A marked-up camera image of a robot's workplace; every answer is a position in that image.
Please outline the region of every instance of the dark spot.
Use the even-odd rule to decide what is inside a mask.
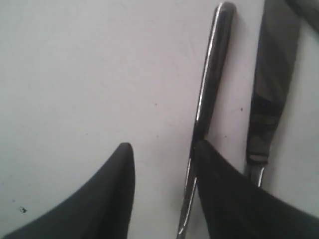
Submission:
[[[25,209],[24,207],[19,207],[19,211],[22,212],[22,213],[26,213],[27,209]]]

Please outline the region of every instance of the knife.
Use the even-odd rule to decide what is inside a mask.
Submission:
[[[220,3],[215,10],[190,146],[184,188],[184,201],[180,212],[177,239],[184,239],[186,236],[197,180],[193,162],[194,147],[199,140],[203,140],[206,137],[209,131],[235,11],[235,5],[229,2]]]
[[[246,149],[246,176],[261,187],[294,71],[301,20],[284,0],[266,0]]]

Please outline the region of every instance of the white table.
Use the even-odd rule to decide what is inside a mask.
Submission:
[[[238,15],[209,139],[242,171],[263,1],[234,2]],[[175,237],[217,3],[0,2],[0,237],[65,200],[122,141],[133,145],[137,173],[129,238]],[[288,126],[276,138],[283,146],[274,150],[281,159],[272,160],[266,186],[319,215],[319,44],[315,34],[301,40],[307,60],[295,78],[306,83],[294,80],[297,110],[285,110]],[[208,238],[198,198],[188,238]]]

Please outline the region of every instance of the metal rod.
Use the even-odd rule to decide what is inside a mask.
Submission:
[[[184,239],[186,236],[186,230],[189,222],[197,181],[194,172],[193,151],[195,144],[199,140],[204,139],[209,131],[211,117],[216,102],[217,91],[226,59],[231,24],[235,11],[236,6],[229,2],[220,3],[215,9],[207,47],[205,65],[203,69],[194,131],[186,172],[184,201],[180,213],[176,239]]]

